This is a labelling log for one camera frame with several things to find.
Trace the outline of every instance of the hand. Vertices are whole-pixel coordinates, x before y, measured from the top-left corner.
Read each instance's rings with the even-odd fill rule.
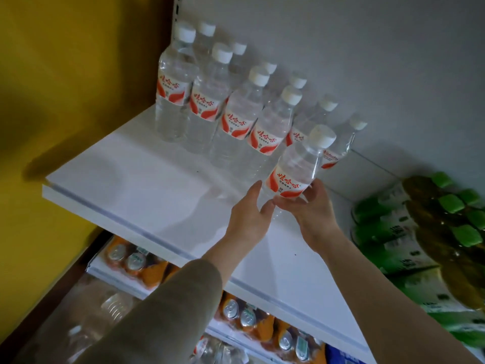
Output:
[[[270,227],[275,204],[270,199],[259,211],[256,201],[263,182],[258,180],[247,191],[246,195],[232,208],[226,236],[231,239],[243,240],[255,246]]]
[[[319,253],[321,244],[341,231],[336,223],[332,202],[319,179],[313,180],[303,195],[308,202],[300,197],[287,199],[278,195],[273,198],[273,202],[295,216],[303,239],[313,251]]]

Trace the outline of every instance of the forearm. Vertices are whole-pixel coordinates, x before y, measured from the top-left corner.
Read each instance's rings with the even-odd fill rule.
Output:
[[[378,364],[478,360],[401,293],[340,231],[320,242],[327,264]]]
[[[90,347],[78,364],[185,364],[222,295],[219,272],[206,261],[187,263]]]
[[[202,259],[211,262],[219,270],[224,287],[238,264],[254,246],[250,241],[226,234],[202,256]]]

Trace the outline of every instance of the person's right hand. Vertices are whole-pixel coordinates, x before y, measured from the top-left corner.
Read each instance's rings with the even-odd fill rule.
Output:
[[[288,199],[279,195],[273,198],[273,202],[295,216],[303,239],[313,251],[319,252],[322,242],[341,231],[336,223],[332,202],[319,179],[313,180],[303,195],[308,202],[300,197]]]

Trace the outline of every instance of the white shelf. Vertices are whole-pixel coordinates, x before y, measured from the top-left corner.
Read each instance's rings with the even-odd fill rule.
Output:
[[[101,253],[89,263],[87,272],[138,299],[145,299],[153,291],[142,286],[140,282],[129,278],[123,272],[109,268],[103,261]],[[264,350],[259,342],[249,339],[241,332],[232,330],[226,324],[215,319],[210,321],[206,332],[228,344],[246,350],[249,355],[268,364],[288,364],[277,355]]]
[[[43,196],[182,266],[224,235],[231,207],[247,185],[235,184],[206,158],[161,141],[153,122],[152,106],[49,175]],[[335,166],[343,177],[345,163],[357,173],[365,167],[368,177],[381,171],[369,171],[365,159],[355,158]],[[345,194],[349,188],[342,184],[351,185],[335,170],[328,185]],[[332,191],[330,196],[339,225],[348,230],[352,203]],[[375,362],[329,270],[289,214],[272,222],[225,289],[368,364]]]

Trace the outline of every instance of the person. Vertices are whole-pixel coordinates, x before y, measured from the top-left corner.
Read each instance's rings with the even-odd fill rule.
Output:
[[[239,262],[268,231],[275,205],[296,218],[322,257],[378,364],[478,363],[458,340],[369,262],[337,225],[323,183],[296,200],[276,196],[258,210],[256,182],[233,208],[225,236],[138,304],[77,364],[186,364]]]

